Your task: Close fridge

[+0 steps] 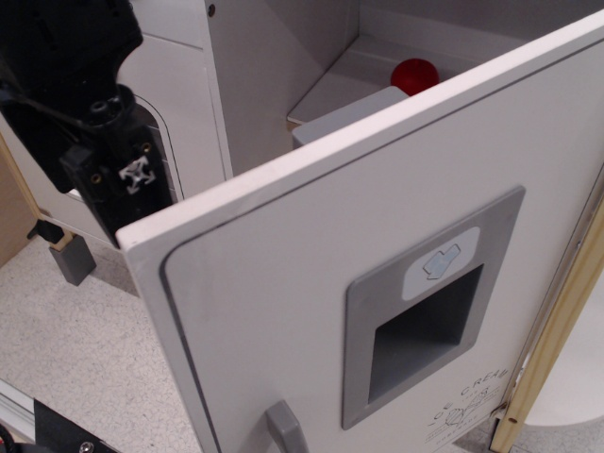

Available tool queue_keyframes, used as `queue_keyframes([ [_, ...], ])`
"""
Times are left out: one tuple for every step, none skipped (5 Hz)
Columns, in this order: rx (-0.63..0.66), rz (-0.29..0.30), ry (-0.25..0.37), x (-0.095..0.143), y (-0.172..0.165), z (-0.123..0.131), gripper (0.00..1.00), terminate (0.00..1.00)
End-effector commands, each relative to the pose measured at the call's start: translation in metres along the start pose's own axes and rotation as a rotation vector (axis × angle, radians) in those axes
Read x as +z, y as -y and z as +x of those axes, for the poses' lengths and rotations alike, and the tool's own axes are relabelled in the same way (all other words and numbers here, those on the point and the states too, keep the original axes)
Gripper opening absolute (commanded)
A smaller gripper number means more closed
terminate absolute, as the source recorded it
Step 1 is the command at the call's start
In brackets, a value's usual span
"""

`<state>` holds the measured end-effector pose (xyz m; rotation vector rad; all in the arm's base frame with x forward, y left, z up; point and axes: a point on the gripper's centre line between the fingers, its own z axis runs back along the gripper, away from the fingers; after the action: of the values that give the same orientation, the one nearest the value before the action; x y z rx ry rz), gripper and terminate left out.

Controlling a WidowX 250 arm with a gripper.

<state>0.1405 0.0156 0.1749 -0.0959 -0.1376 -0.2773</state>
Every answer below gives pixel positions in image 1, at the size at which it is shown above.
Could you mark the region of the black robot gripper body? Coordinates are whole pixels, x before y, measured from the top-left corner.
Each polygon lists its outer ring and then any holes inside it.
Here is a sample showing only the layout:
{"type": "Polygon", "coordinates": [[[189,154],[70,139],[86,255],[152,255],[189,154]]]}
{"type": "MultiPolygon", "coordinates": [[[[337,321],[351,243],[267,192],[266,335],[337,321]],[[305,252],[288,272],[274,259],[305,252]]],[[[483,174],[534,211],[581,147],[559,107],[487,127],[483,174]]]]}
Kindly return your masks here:
{"type": "Polygon", "coordinates": [[[133,159],[142,124],[117,73],[142,42],[127,1],[2,2],[1,114],[59,192],[77,145],[104,171],[133,159]]]}

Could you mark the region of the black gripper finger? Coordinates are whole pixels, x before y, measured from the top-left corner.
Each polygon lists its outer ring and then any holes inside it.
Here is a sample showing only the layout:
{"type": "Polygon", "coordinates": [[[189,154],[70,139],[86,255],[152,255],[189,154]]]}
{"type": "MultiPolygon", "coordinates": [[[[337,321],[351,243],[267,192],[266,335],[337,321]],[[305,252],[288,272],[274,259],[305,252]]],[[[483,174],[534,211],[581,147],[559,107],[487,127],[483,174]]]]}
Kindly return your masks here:
{"type": "Polygon", "coordinates": [[[113,245],[119,229],[173,204],[158,122],[138,104],[82,134],[59,162],[113,245]]]}

